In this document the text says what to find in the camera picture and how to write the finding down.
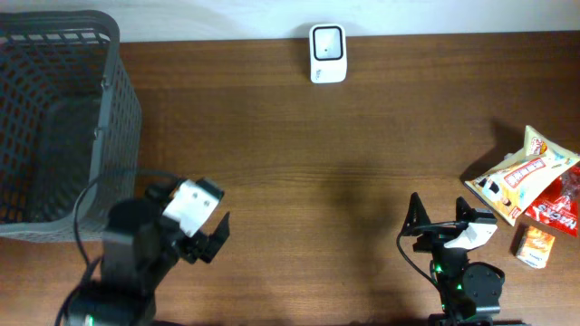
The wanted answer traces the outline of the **cream noodle packet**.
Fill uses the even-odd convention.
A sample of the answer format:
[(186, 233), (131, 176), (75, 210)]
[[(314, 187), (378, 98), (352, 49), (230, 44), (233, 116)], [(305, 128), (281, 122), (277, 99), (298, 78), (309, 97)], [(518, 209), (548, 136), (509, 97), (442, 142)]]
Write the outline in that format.
[(579, 155), (527, 125), (523, 148), (465, 186), (510, 225), (558, 177), (579, 162)]

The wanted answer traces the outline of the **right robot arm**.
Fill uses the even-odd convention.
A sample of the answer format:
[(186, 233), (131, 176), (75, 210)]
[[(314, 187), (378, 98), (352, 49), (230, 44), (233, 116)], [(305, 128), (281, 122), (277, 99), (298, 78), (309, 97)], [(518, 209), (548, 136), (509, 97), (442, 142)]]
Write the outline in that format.
[[(455, 214), (453, 221), (433, 223), (419, 194), (411, 194), (396, 246), (403, 259), (439, 293), (442, 312), (430, 315), (429, 325), (491, 325), (500, 312), (506, 276), (496, 266), (470, 261), (468, 253), (490, 240), (498, 230), (498, 220), (487, 209), (471, 207), (463, 197), (456, 200)], [(403, 237), (416, 239), (412, 245), (415, 253), (431, 255), (427, 272), (405, 254)]]

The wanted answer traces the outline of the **red snack bag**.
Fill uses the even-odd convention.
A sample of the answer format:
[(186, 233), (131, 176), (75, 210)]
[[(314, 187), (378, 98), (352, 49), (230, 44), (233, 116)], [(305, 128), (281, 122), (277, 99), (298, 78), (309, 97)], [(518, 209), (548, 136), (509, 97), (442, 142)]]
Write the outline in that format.
[(578, 236), (579, 167), (556, 178), (527, 208), (525, 214), (574, 237)]

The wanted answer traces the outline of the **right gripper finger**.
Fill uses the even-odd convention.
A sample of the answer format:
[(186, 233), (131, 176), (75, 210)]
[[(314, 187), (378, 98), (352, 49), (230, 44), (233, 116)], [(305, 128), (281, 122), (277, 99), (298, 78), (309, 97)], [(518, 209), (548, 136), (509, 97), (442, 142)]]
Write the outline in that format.
[(404, 235), (417, 235), (419, 228), (427, 225), (431, 225), (430, 218), (419, 194), (414, 192), (411, 194), (408, 212), (402, 226), (402, 233)]
[(473, 211), (464, 197), (456, 199), (456, 221), (457, 222), (472, 222)]

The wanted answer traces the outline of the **orange tissue pack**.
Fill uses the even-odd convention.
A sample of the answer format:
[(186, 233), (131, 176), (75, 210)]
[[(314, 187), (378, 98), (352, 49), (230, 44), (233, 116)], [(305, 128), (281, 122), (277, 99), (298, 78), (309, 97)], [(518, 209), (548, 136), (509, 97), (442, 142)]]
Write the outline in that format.
[(556, 238), (532, 225), (522, 235), (516, 258), (535, 269), (546, 267)]

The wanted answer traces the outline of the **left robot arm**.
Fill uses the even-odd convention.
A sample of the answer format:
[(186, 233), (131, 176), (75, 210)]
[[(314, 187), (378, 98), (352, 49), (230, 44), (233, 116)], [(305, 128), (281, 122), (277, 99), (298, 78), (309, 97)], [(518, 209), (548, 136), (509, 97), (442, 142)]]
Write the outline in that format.
[(102, 256), (87, 266), (57, 312), (56, 325), (165, 325), (155, 291), (179, 260), (211, 263), (229, 237), (226, 214), (211, 235), (186, 236), (161, 205), (122, 201), (110, 210)]

